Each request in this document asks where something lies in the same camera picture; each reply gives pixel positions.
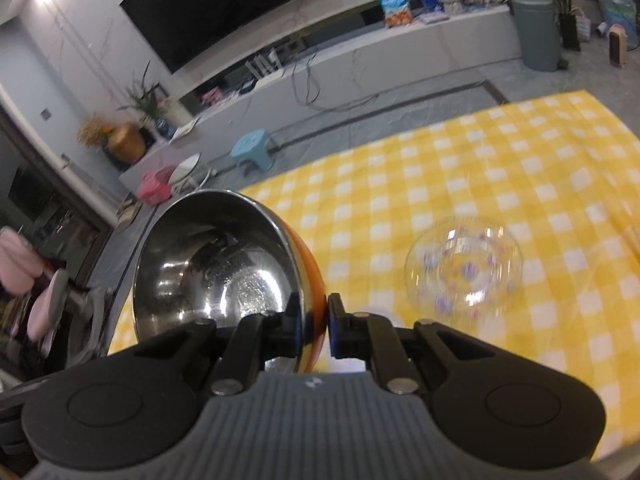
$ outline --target transparent bowl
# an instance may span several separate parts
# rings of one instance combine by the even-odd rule
[[[404,263],[407,295],[427,317],[478,320],[514,300],[522,256],[508,229],[481,218],[454,217],[423,233]]]

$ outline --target blue plastic stool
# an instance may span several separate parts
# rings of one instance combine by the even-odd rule
[[[239,167],[241,162],[250,160],[258,168],[267,171],[273,166],[273,160],[267,153],[266,145],[270,144],[274,148],[277,144],[273,142],[266,130],[255,130],[250,134],[242,136],[231,150],[231,159]]]

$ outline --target floor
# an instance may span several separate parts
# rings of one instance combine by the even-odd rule
[[[374,96],[348,111],[318,114],[273,132],[281,148],[273,153],[274,165],[269,171],[238,170],[222,158],[214,163],[219,173],[210,186],[239,190],[318,158],[399,132],[504,102],[580,89],[595,95],[632,131],[640,132],[636,98],[640,87],[640,52],[630,53],[624,68],[615,68],[608,63],[607,43],[594,38],[583,44],[581,52],[566,52],[565,56],[570,66],[564,72],[535,72],[520,59],[509,60],[406,85]],[[143,207],[129,228],[111,236],[95,267],[90,285],[108,286],[115,291],[105,348],[132,285],[145,237],[170,203],[158,208]]]

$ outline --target yellow checkered tablecloth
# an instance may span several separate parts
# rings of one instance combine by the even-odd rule
[[[397,326],[423,317],[402,272],[420,232],[452,213],[507,225],[522,299],[471,332],[591,385],[607,408],[602,457],[640,438],[639,184],[640,142],[574,92],[379,140],[243,192],[298,231],[347,310]],[[134,343],[129,298],[111,350]],[[340,369],[326,347],[319,369]]]

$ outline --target stainless steel bowl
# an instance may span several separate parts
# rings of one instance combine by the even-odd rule
[[[269,209],[233,191],[202,190],[178,200],[158,219],[140,254],[133,286],[138,340],[198,318],[222,327],[257,312],[282,312],[292,292],[300,294],[301,323],[324,323],[314,312],[324,304],[314,301],[319,291],[296,238]],[[324,326],[301,326],[308,338],[303,349],[321,345],[321,332]],[[269,368],[307,370],[311,355],[317,352],[306,349]]]

